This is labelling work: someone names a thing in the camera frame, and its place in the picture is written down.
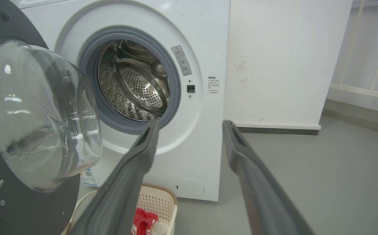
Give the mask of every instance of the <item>washing machine door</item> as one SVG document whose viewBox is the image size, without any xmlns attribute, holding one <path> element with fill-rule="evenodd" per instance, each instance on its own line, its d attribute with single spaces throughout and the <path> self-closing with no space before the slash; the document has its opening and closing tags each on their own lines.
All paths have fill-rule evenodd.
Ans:
<svg viewBox="0 0 378 235">
<path fill-rule="evenodd" d="M 100 156 L 88 77 L 0 0 L 0 234 L 60 234 Z"/>
</svg>

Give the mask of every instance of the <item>washing machine opening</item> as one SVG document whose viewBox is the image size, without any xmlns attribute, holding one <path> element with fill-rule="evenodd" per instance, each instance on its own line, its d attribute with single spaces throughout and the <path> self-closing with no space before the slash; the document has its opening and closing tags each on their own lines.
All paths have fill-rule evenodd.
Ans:
<svg viewBox="0 0 378 235">
<path fill-rule="evenodd" d="M 182 90 L 172 55 L 171 47 L 135 28 L 107 28 L 93 36 L 78 64 L 91 80 L 101 121 L 136 135 L 151 120 L 166 126 Z"/>
<path fill-rule="evenodd" d="M 134 41 L 107 44 L 98 63 L 98 82 L 112 108 L 130 119 L 159 119 L 167 109 L 167 72 L 149 49 Z"/>
</svg>

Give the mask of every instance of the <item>white railing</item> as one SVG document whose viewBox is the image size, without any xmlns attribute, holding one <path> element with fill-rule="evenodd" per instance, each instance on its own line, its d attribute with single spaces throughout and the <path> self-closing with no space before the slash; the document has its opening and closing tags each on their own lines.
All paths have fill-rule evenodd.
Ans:
<svg viewBox="0 0 378 235">
<path fill-rule="evenodd" d="M 378 91 L 375 90 L 375 87 L 378 83 L 378 67 L 377 67 L 376 73 L 373 77 L 373 81 L 369 89 L 364 89 L 364 88 L 360 88 L 356 86 L 347 86 L 343 84 L 348 64 L 350 63 L 351 57 L 354 53 L 355 43 L 357 40 L 357 32 L 360 28 L 361 15 L 363 12 L 364 4 L 365 4 L 365 0 L 362 0 L 360 3 L 360 8 L 357 14 L 357 19 L 353 28 L 353 32 L 351 35 L 350 48 L 348 49 L 344 67 L 342 68 L 341 73 L 340 73 L 340 80 L 338 83 L 331 83 L 330 88 L 378 98 Z"/>
</svg>

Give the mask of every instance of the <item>transparent glass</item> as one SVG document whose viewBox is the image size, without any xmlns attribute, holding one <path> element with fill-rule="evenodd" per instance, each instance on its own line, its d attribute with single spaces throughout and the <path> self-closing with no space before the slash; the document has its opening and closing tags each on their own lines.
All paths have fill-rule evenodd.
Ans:
<svg viewBox="0 0 378 235">
<path fill-rule="evenodd" d="M 101 157 L 89 78 L 39 46 L 0 42 L 0 152 L 27 186 L 51 190 Z"/>
</svg>

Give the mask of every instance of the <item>front-loading washing machine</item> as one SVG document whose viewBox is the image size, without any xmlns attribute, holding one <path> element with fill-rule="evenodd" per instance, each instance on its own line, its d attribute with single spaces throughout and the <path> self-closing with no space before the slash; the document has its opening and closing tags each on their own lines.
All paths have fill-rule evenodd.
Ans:
<svg viewBox="0 0 378 235">
<path fill-rule="evenodd" d="M 230 0 L 12 0 L 48 48 L 89 76 L 101 186 L 150 120 L 160 125 L 144 182 L 217 201 Z"/>
</svg>

